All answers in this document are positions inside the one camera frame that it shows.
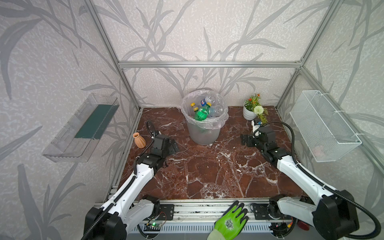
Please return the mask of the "clear bottle large blue label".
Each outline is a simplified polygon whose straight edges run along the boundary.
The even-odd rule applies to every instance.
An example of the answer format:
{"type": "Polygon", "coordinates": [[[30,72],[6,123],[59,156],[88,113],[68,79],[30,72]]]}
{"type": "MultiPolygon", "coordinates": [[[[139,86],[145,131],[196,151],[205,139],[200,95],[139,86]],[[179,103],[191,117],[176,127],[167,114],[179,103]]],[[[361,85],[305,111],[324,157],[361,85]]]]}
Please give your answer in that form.
{"type": "Polygon", "coordinates": [[[220,117],[224,113],[224,107],[217,105],[209,108],[210,117],[220,117]]]}

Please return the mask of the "clear bottle small blue label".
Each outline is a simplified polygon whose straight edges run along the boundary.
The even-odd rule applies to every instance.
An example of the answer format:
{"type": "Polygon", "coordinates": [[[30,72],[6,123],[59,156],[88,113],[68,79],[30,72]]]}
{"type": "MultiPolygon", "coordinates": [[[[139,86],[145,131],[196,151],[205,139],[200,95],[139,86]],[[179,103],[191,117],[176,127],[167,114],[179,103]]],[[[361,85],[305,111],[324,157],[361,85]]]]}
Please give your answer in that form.
{"type": "Polygon", "coordinates": [[[213,107],[218,104],[218,99],[216,96],[212,96],[212,95],[204,96],[204,98],[200,101],[200,104],[202,107],[205,107],[205,106],[213,107]]]}

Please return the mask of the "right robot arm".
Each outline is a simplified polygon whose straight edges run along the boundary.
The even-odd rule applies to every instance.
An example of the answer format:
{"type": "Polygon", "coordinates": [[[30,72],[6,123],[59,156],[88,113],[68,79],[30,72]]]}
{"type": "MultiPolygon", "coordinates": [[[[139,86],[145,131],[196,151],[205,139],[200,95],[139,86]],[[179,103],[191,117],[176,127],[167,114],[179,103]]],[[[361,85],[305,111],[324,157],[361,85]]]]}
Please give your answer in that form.
{"type": "Polygon", "coordinates": [[[257,148],[263,158],[295,182],[308,196],[311,203],[280,195],[272,198],[270,204],[275,213],[294,217],[317,230],[325,240],[349,238],[370,240],[382,230],[381,223],[369,210],[355,202],[348,191],[339,191],[309,172],[293,153],[278,147],[275,131],[268,125],[260,125],[250,135],[240,135],[241,144],[257,148]],[[375,225],[371,233],[355,235],[360,222],[357,211],[365,213],[375,225]]]}

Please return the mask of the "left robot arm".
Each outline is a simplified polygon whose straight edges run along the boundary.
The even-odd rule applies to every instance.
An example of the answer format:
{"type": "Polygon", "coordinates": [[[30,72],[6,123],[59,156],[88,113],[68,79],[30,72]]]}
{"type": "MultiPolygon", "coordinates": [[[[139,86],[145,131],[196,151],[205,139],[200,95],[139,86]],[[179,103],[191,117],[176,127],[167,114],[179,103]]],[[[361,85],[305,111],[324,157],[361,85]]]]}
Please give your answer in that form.
{"type": "Polygon", "coordinates": [[[159,200],[146,196],[136,205],[134,201],[166,162],[167,157],[179,152],[175,140],[165,135],[153,138],[149,153],[142,153],[133,164],[134,170],[117,192],[100,208],[86,214],[84,240],[125,240],[144,219],[159,214],[159,200]]]}

